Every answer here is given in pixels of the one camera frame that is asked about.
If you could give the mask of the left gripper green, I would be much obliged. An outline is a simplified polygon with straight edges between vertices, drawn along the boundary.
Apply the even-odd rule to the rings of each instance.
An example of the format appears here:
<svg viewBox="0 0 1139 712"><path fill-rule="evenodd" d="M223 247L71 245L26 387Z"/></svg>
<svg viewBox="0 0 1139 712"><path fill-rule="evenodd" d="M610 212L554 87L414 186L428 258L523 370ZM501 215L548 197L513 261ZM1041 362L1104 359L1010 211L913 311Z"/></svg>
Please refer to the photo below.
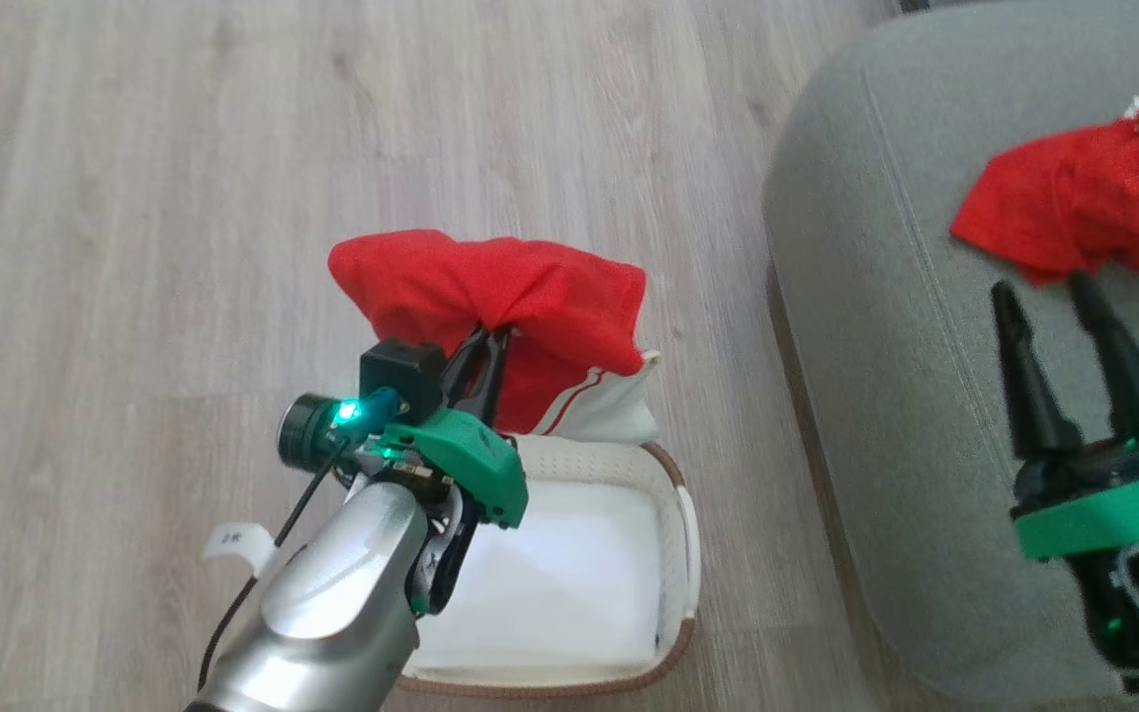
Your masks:
<svg viewBox="0 0 1139 712"><path fill-rule="evenodd" d="M515 530L528 506L518 450L493 431L510 341L510 330L472 329L440 378L444 409L417 425L390 424L371 441L382 477L411 490L431 521L407 576L417 617L446 608L478 527ZM474 415L448 409L470 396Z"/></svg>

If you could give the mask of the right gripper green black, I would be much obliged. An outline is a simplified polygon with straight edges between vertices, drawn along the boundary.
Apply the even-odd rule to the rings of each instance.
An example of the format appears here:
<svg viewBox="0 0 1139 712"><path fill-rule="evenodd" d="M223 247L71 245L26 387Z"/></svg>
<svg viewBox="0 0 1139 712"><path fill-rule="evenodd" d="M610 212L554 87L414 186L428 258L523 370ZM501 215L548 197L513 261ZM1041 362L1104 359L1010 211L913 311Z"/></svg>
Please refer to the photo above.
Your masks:
<svg viewBox="0 0 1139 712"><path fill-rule="evenodd" d="M1026 559L1066 565L1090 643L1122 689L1139 695L1139 344L1093 275L1071 272L1067 288L1093 339L1116 437L1081 449L1077 425L1040 368L1016 290L995 283L1009 440L1022 463L1009 515Z"/></svg>

